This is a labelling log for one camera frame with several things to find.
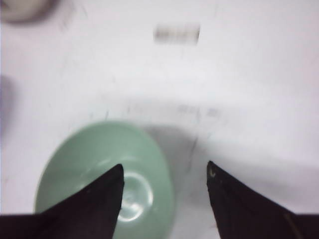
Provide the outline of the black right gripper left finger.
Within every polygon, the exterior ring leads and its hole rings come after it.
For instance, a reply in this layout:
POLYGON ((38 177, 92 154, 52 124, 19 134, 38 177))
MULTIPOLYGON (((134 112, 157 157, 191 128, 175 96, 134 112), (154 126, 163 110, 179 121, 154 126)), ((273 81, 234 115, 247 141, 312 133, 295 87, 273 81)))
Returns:
POLYGON ((111 239, 121 209, 124 169, 117 164, 72 196, 37 214, 2 215, 2 239, 111 239))

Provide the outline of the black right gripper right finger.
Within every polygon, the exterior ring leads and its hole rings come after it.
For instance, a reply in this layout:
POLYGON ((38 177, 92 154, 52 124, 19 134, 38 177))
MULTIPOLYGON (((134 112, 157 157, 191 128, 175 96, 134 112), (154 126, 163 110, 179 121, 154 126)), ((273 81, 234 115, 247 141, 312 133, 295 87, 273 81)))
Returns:
POLYGON ((207 189, 222 239, 317 239, 319 216, 296 214, 252 190, 214 162, 207 189))

